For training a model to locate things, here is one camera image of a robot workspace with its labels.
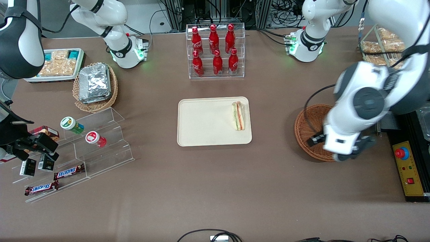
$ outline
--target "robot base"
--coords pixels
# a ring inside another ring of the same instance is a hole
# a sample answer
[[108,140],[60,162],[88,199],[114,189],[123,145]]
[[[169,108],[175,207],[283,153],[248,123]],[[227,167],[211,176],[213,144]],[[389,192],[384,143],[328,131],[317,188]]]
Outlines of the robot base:
[[[296,41],[295,43],[293,43],[292,46],[285,46],[285,50],[287,52],[287,55],[292,55],[301,62],[311,62],[314,61],[319,54],[321,54],[321,52],[323,51],[324,43],[321,44],[319,47],[315,45],[316,49],[310,51],[301,41],[300,35],[303,31],[303,29],[299,29],[296,32],[292,32],[290,34],[291,37],[296,37]],[[284,38],[284,43],[288,44],[291,43],[291,41]]]
[[134,36],[129,36],[132,41],[132,48],[125,55],[124,58],[117,58],[111,52],[114,61],[124,69],[130,69],[135,67],[142,61],[146,61],[148,56],[148,42],[143,42],[142,39],[136,38]]

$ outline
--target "sandwich wrapper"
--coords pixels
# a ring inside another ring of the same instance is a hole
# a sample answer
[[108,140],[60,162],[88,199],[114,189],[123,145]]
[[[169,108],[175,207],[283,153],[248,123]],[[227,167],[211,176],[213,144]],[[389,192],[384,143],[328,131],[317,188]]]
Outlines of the sandwich wrapper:
[[105,63],[87,66],[79,71],[79,101],[100,102],[112,96],[109,67]]

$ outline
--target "coca-cola logo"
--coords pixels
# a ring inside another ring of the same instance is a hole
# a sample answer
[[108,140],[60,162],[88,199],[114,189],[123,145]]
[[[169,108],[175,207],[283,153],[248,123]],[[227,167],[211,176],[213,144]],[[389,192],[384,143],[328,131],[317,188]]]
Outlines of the coca-cola logo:
[[199,41],[199,42],[197,42],[197,43],[194,44],[194,48],[199,48],[201,46],[202,46],[202,42],[201,41]]

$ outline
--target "yellow control panel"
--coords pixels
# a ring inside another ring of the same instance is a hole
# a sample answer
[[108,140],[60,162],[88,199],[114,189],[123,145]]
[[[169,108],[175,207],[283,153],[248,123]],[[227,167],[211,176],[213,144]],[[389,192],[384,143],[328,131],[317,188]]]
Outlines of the yellow control panel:
[[412,156],[409,141],[393,145],[397,168],[406,196],[423,196],[423,187]]

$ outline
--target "wicker basket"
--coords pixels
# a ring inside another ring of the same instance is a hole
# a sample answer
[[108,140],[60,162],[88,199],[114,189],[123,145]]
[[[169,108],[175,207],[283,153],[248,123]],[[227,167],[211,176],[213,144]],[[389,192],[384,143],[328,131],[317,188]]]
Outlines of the wicker basket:
[[[323,126],[325,116],[332,106],[326,104],[315,104],[306,108],[306,116],[310,124],[319,129]],[[297,115],[294,123],[294,134],[300,147],[310,156],[320,161],[333,162],[333,153],[323,149],[323,143],[309,147],[307,140],[315,135],[315,132],[309,127],[303,114],[303,110]]]
[[112,68],[109,66],[109,75],[111,79],[111,90],[112,90],[112,97],[109,100],[101,101],[101,102],[94,102],[90,104],[84,104],[81,101],[79,101],[79,75],[76,76],[75,81],[73,82],[73,97],[77,100],[75,102],[76,107],[78,107],[82,111],[91,112],[91,113],[97,113],[101,110],[105,110],[109,107],[111,107],[115,100],[117,99],[118,95],[118,81],[117,76],[115,75]]

